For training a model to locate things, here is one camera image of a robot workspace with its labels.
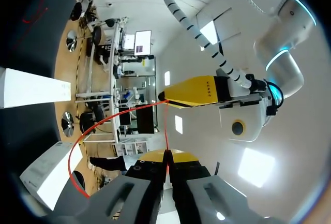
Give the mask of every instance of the robotic arm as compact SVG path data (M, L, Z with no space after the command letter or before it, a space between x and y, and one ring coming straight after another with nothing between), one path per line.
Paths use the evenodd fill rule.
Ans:
M257 11L265 13L252 0ZM254 44L257 58L265 66L266 80L236 70L202 35L174 0L164 0L168 9L192 37L220 63L217 76L195 77L167 87L160 100L169 100L177 108L215 104L220 109L222 128L230 140L254 141L270 118L276 115L284 99L296 93L304 77L290 50L305 41L316 21L300 0L282 0L276 8L273 24Z

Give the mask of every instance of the monitor screen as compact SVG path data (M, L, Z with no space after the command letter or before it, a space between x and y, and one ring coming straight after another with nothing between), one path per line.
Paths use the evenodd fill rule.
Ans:
M150 55L151 54L151 38L152 31L136 32L136 39L134 41L134 55Z
M130 108L118 108L118 110L120 112L129 110ZM129 113L125 113L125 114L121 114L119 116L119 123L120 126L130 126L131 125L131 116L130 116L130 112Z
M125 49L125 50L133 50L134 49L134 34L125 35L123 49Z

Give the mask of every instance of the cable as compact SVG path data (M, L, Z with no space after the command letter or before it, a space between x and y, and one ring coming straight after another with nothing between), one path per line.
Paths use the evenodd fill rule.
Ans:
M81 193L84 197L86 198L89 198L89 195L85 192L85 190L83 190L78 184L77 182L75 181L75 179L73 178L73 175L71 173L71 168L70 168L70 160L71 160L71 154L73 152L73 149L75 148L75 146L82 140L82 138L87 135L89 132L91 132L95 127L101 125L102 123L116 117L116 116L119 116L121 114L126 114L126 113L129 113L129 112L132 112L134 110L138 110L138 109L145 109L145 108L148 108L148 107L151 107L151 106L156 106L156 105L159 105L159 104L162 104L162 103L167 103L167 107L166 109L168 108L168 100L165 100L165 101L160 101L160 102L157 102L157 103L152 103L152 104L149 104L149 105L145 105L145 106L142 106L142 107L138 107L138 108L131 108L131 109L128 109L128 110L125 110L123 112L119 112L117 114L114 114L114 115L111 115L101 121L99 121L98 123L94 124L92 127L90 127L88 130L86 130L82 135L80 135L80 137L75 141L75 143L73 144L71 150L70 150L70 153L69 153L69 158L68 158L68 172L69 172L69 177L70 177L70 180L72 182L72 184L74 185L74 187L77 189L77 191L79 193ZM168 137L167 135L165 135L166 137L166 143L167 143L167 149L168 149Z
M252 0L248 0L253 4L258 10L263 12ZM164 0L167 8L170 10L172 15L177 19L177 21L190 33L190 35L199 43L201 47L207 50L212 58L218 60L220 68L236 83L238 83L243 88L250 88L252 83L246 78L243 71L236 70L229 61L227 61L224 56L218 51L218 48L211 45L208 39L200 32L200 30L192 24L189 18L184 14L184 12L178 7L175 0Z

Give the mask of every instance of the desk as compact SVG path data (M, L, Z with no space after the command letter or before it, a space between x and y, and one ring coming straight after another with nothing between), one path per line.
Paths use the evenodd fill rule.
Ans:
M108 90L92 92L92 72L93 72L93 61L94 61L94 53L95 53L95 45L93 44L92 50L91 50L91 56L89 59L89 66L88 66L87 89L85 92L76 94L77 98L82 99L82 100L77 100L76 103L95 101L95 99L88 99L90 97L110 95L109 116L118 113L118 111L116 111L116 108L115 108L114 97L113 97L114 93L115 93L115 89L116 89L116 79L115 79L115 76L113 75L114 54L115 54L115 51L118 49L119 35L120 35L119 25L117 22L115 23L114 29L115 29L115 32L114 32L114 36L112 37L112 41L111 41L111 51L110 51L110 56L109 56L109 61L108 61L108 66L109 66L109 68L108 68L109 69L108 70L108 81L109 81ZM118 120L118 118L115 118L114 121L110 121L109 123L112 126L112 132L113 132L113 140L109 140L109 142L118 143L118 137L117 137L116 132L119 129L119 120Z

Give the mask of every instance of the white panel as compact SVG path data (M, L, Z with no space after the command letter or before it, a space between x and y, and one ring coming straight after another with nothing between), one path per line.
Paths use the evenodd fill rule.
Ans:
M72 143L57 142L20 176L30 194L51 210L54 210L57 199L69 179L68 158L71 148ZM74 171L81 159L82 153L79 146L76 146L71 154L71 171Z
M70 101L70 83L2 68L0 71L0 108Z
M239 33L233 10L230 9L214 21L220 41Z

